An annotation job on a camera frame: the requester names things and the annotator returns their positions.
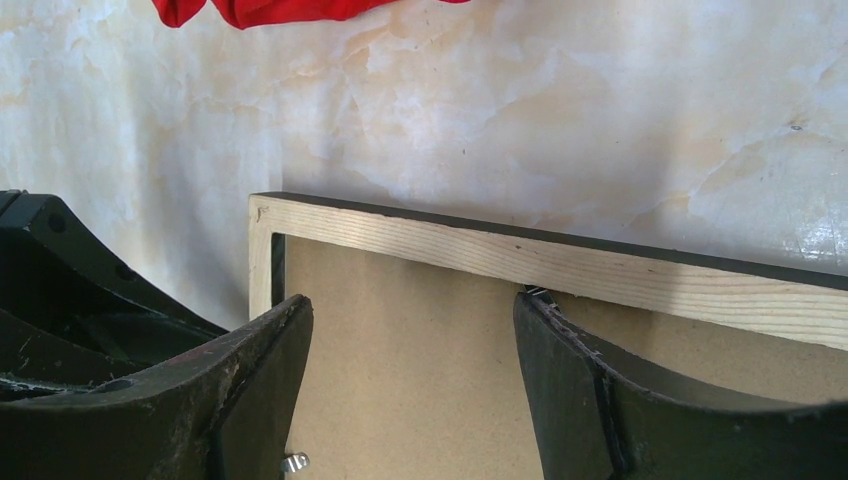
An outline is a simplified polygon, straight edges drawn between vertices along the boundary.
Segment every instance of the marble wall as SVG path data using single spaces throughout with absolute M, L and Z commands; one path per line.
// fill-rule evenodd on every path
M 848 3 L 401 0 L 183 28 L 0 0 L 0 188 L 247 318 L 246 196 L 315 193 L 848 273 Z

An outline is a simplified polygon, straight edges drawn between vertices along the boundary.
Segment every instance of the hardboard panel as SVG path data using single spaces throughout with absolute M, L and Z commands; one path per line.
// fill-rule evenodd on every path
M 289 237 L 315 332 L 289 446 L 309 479 L 541 479 L 512 327 L 519 286 Z M 556 294 L 593 333 L 749 393 L 848 398 L 848 354 Z

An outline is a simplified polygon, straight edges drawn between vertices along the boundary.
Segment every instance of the wooden frame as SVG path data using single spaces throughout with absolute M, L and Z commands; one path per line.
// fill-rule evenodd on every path
M 284 236 L 848 350 L 848 277 L 291 193 L 252 195 L 250 318 Z

